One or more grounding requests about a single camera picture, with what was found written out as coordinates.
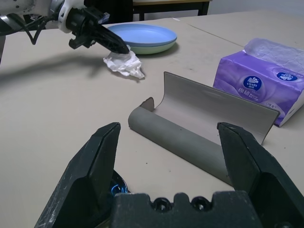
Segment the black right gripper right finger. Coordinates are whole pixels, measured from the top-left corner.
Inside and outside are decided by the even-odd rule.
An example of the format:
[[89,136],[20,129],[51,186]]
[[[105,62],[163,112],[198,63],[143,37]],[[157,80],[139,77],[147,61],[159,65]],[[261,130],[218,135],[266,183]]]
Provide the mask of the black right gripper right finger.
[[226,168],[235,190],[243,190],[265,228],[302,228],[304,197],[285,170],[252,133],[217,124]]

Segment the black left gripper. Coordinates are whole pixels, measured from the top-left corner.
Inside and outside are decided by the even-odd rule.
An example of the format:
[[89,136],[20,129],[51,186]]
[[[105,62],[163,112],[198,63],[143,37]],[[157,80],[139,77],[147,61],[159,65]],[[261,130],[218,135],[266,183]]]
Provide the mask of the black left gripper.
[[75,36],[70,39],[69,46],[77,49],[80,46],[90,48],[96,42],[117,54],[128,54],[126,43],[115,33],[99,25],[105,14],[95,7],[83,9],[72,8],[66,19],[66,28]]

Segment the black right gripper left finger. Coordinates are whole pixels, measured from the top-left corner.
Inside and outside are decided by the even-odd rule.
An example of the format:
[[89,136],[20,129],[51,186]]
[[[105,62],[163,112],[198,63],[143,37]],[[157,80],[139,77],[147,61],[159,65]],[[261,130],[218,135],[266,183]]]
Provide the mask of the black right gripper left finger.
[[108,220],[120,123],[99,128],[68,163],[37,228],[95,228]]

